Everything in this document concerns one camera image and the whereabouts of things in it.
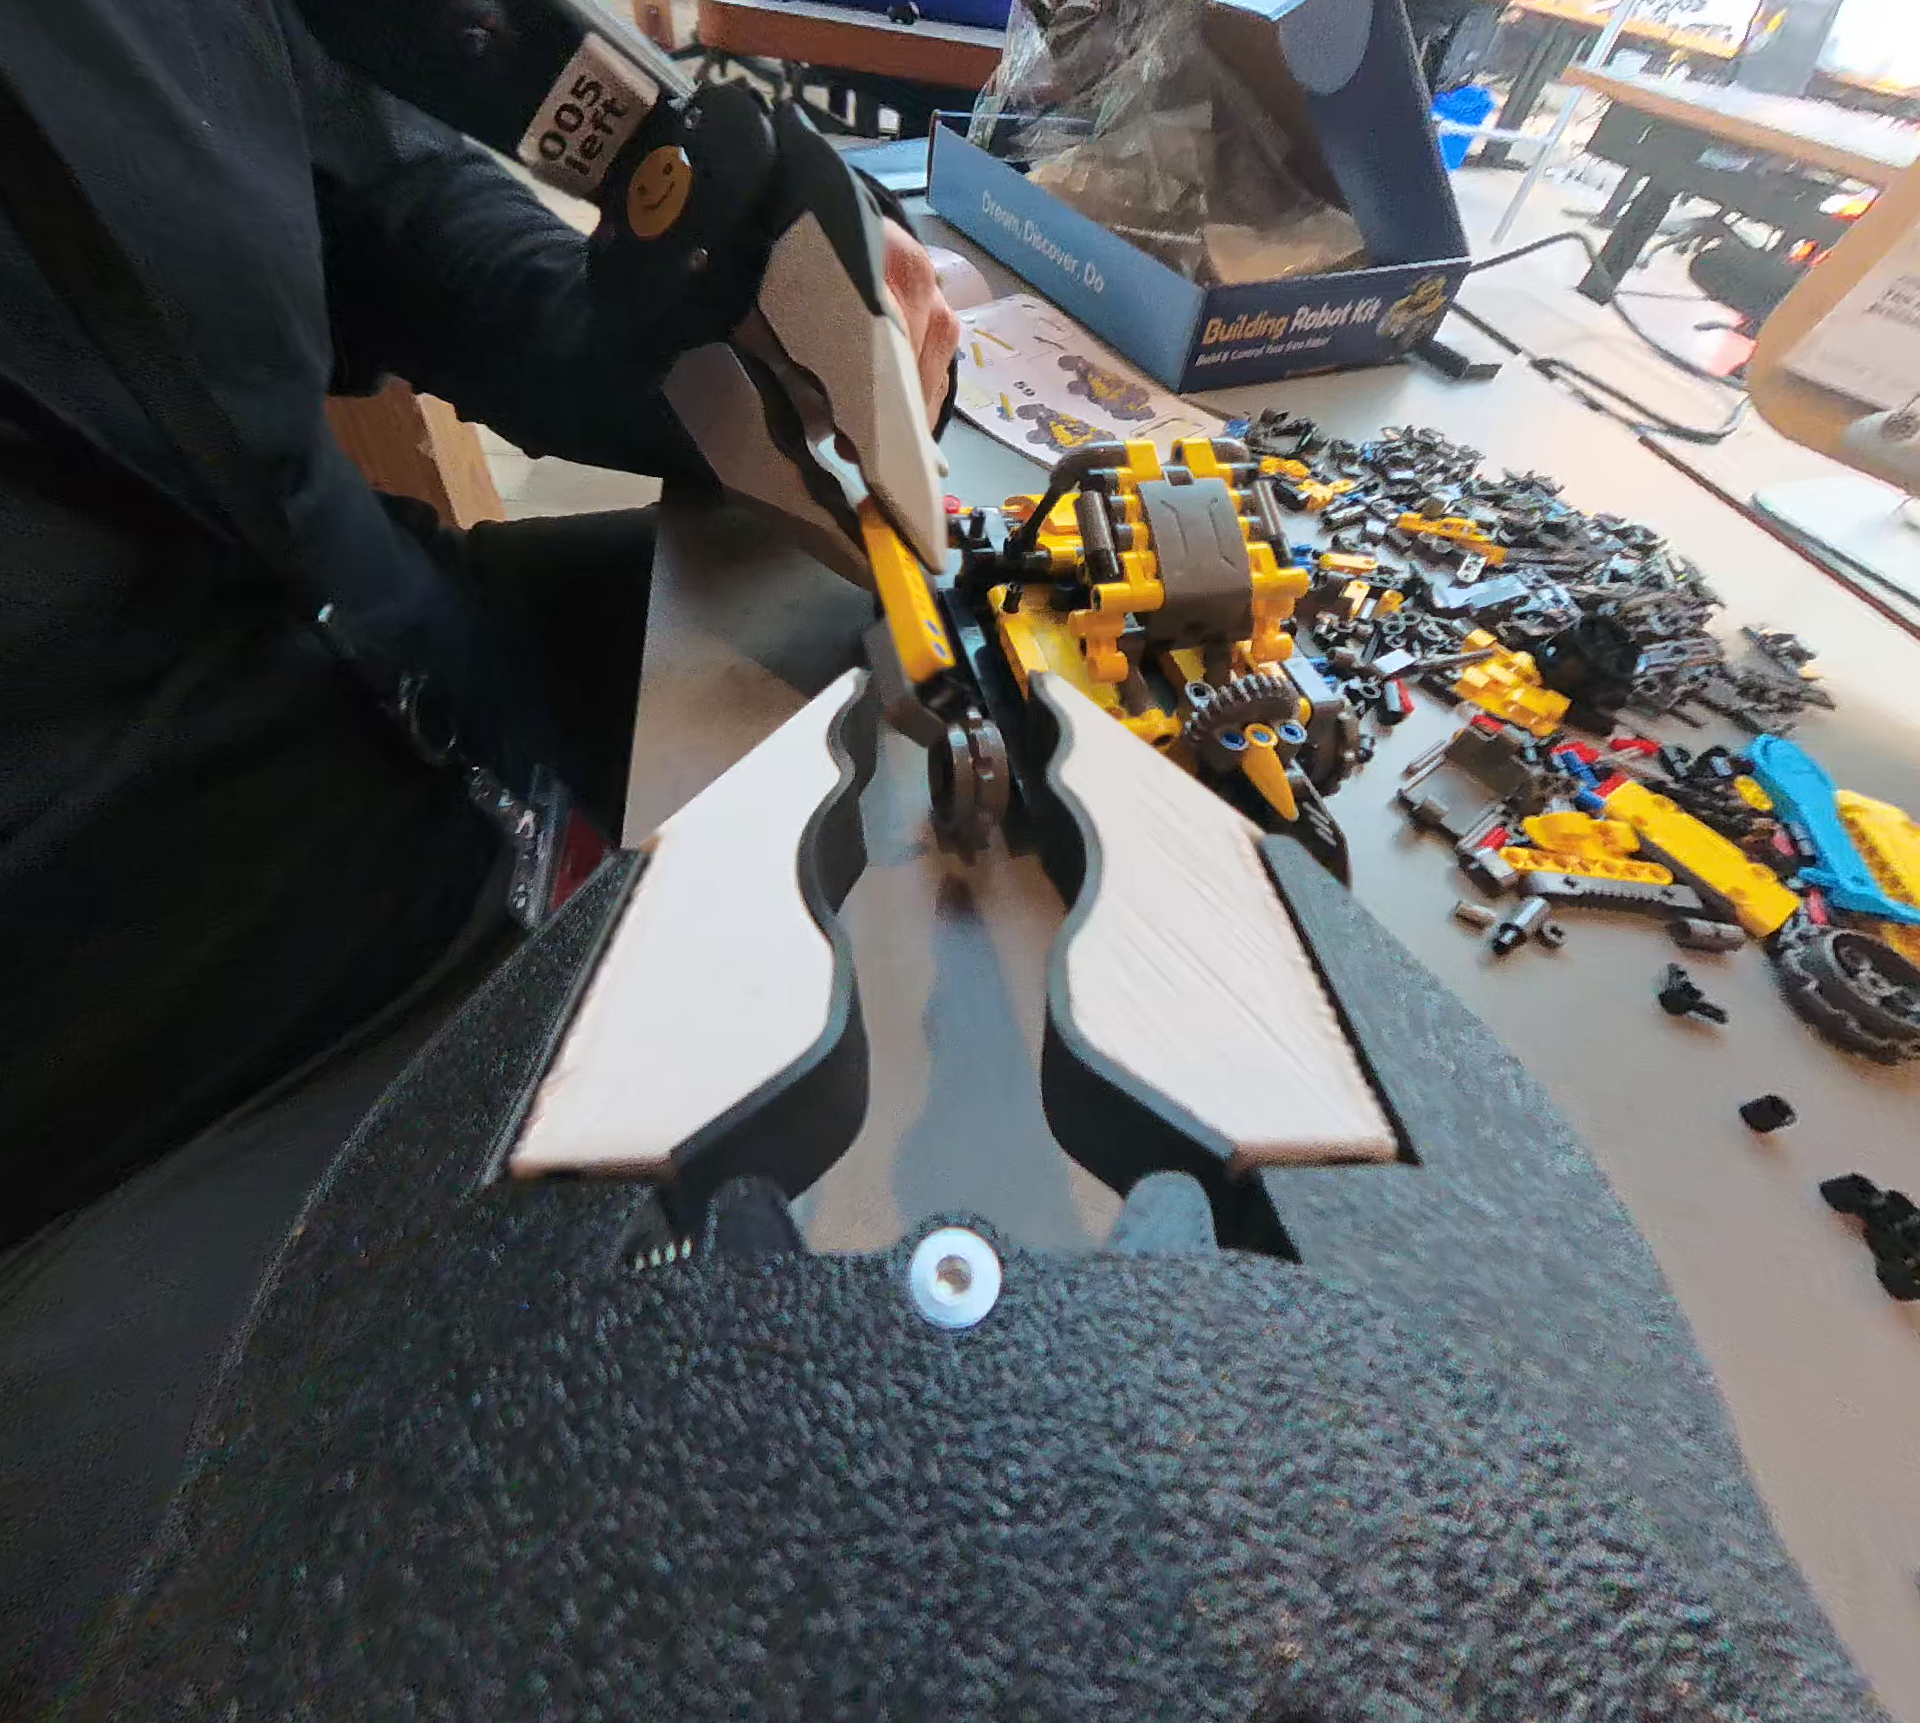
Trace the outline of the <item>clear plastic bag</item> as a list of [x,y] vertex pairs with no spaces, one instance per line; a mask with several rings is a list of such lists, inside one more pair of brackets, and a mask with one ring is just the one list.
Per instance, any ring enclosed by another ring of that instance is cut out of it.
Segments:
[[968,141],[1203,287],[1367,260],[1305,132],[1230,66],[1196,0],[1014,0]]

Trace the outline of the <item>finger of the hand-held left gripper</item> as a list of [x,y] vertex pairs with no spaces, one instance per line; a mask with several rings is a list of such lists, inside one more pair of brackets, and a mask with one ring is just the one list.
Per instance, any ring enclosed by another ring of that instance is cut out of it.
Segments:
[[852,449],[844,481],[874,497],[933,576],[947,572],[947,456],[933,432],[921,365],[881,276],[886,215],[806,208],[768,253],[755,309],[809,378],[828,429]]
[[786,379],[730,344],[674,361],[664,393],[723,495],[856,586],[874,564],[846,484],[824,462]]

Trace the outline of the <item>wooden sheet stand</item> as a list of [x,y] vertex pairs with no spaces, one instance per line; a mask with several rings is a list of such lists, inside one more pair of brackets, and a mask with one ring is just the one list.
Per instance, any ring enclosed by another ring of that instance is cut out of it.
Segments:
[[1794,290],[1763,322],[1746,361],[1743,389],[1757,415],[1783,438],[1826,457],[1846,457],[1843,438],[1854,422],[1868,415],[1868,406],[1797,378],[1788,361],[1808,333],[1830,319],[1868,270],[1889,256],[1916,225],[1918,164],[1910,164],[1879,192],[1830,253],[1801,273]]

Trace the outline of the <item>white stand base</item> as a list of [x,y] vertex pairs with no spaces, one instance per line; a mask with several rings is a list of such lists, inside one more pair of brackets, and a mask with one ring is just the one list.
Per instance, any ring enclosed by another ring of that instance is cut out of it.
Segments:
[[1753,508],[1839,576],[1893,594],[1918,614],[1918,399],[1860,413],[1819,478],[1767,484]]

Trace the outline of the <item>grey desk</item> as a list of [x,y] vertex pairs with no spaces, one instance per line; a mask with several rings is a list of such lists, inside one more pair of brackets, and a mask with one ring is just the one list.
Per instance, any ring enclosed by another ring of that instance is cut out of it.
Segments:
[[[1220,392],[1220,410],[1311,413],[1335,436],[1431,425],[1486,463],[1535,470],[1694,559],[1728,634],[1780,627],[1836,708],[1804,732],[1846,789],[1918,810],[1918,638],[1763,533],[1728,495],[1811,478],[1746,422],[1671,463],[1518,361],[1482,385],[1429,365]],[[666,495],[629,832],[656,828],[804,705],[860,628],[855,589],[755,513]],[[1885,1295],[1861,1231],[1819,1183],[1860,1172],[1918,1194],[1918,1067],[1854,1060],[1783,1001],[1757,948],[1694,959],[1728,1025],[1668,1018],[1679,948],[1648,920],[1577,911],[1566,948],[1492,955],[1455,926],[1464,877],[1394,810],[1394,779],[1448,716],[1420,708],[1339,796],[1356,888],[1535,1074],[1643,1231],[1736,1420],[1788,1552],[1886,1708],[1918,1716],[1918,1305]],[[890,1243],[971,1207],[1027,1243],[1093,1242],[1116,1199],[1070,1164],[1040,1102],[1045,951],[1060,899],[1030,859],[944,855],[921,748],[887,732],[865,796],[870,867],[846,918],[874,1049],[865,1130],[800,1201],[835,1250]],[[1783,1092],[1773,1134],[1742,1102]]]

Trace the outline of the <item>yellow Lego beam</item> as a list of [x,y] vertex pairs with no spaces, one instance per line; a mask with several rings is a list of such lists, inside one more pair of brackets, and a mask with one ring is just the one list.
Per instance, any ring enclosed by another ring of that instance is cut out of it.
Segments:
[[1452,850],[1482,894],[1452,920],[1499,959],[1559,948],[1573,911],[1652,920],[1694,955],[1757,948],[1829,1043],[1918,1060],[1918,817],[1780,732],[1599,745],[1478,713],[1405,769],[1396,808]]

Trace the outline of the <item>person's black clothing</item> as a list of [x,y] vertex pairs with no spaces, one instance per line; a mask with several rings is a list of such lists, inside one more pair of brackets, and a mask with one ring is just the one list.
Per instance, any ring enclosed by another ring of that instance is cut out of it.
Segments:
[[292,0],[4,0],[7,1256],[516,941],[473,769],[620,817],[653,526],[453,533],[329,427],[345,74]]

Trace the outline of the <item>pile of loose building pieces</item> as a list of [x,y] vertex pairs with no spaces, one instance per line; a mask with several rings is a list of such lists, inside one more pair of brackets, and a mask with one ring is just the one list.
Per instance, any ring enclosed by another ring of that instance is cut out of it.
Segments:
[[[1283,548],[1311,576],[1303,622],[1340,676],[1420,681],[1535,736],[1609,732],[1624,716],[1718,716],[1791,736],[1836,708],[1811,646],[1763,627],[1731,649],[1707,576],[1652,526],[1567,501],[1436,427],[1340,438],[1305,413],[1230,425],[1284,512]],[[1609,727],[1573,720],[1532,650],[1588,611],[1643,643],[1638,690]]]

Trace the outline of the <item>yellow and black beam assembly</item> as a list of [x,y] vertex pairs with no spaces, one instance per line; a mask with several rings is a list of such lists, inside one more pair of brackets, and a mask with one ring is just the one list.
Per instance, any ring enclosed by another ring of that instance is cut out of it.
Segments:
[[860,543],[876,589],[865,653],[890,727],[921,748],[947,744],[975,708],[957,641],[925,562],[867,495],[856,505]]

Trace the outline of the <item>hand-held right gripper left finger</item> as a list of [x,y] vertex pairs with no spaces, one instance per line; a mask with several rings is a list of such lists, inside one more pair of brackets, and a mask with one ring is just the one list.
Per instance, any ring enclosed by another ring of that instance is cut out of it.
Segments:
[[653,1187],[702,1224],[734,1179],[806,1194],[870,1102],[849,929],[876,762],[852,664],[625,867],[544,1060],[506,1175]]

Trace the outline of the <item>blue cardboard kit box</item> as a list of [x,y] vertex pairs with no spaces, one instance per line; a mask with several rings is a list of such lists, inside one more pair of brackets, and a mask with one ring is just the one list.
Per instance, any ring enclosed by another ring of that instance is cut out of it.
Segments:
[[1170,392],[1403,361],[1472,263],[1405,0],[1196,1],[1230,66],[1305,132],[1357,220],[1360,267],[1203,287],[975,148],[971,120],[933,126],[933,213]]

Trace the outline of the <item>open instruction booklet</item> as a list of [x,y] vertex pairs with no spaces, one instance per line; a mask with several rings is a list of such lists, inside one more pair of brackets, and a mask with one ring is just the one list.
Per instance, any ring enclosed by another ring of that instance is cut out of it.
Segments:
[[1230,422],[1164,392],[1132,361],[1040,295],[1000,295],[957,312],[956,410],[1035,463],[1079,443],[1154,442],[1168,457]]

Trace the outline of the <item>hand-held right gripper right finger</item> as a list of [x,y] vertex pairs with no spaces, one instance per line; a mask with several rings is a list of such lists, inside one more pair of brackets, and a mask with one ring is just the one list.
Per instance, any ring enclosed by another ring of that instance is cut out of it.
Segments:
[[1198,1187],[1226,1250],[1296,1257],[1284,1169],[1391,1165],[1403,1130],[1276,877],[1275,839],[1058,674],[1030,713],[1045,863],[1046,1130],[1132,1196]]

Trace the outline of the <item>yellow grey toy vehicle model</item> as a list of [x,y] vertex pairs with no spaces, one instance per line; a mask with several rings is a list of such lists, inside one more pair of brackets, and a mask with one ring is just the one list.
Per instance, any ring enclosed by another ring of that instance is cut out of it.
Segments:
[[1276,478],[1238,438],[1070,448],[1045,492],[949,513],[916,680],[939,832],[965,852],[1040,810],[1056,680],[1259,829],[1352,881],[1326,796],[1360,762],[1357,713],[1296,649],[1311,576]]

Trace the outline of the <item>person's left hand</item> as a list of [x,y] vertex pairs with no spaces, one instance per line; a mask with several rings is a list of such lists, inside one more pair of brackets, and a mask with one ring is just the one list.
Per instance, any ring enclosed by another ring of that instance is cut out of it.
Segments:
[[933,256],[911,225],[894,217],[881,224],[881,280],[916,353],[930,429],[940,436],[957,389],[963,326]]

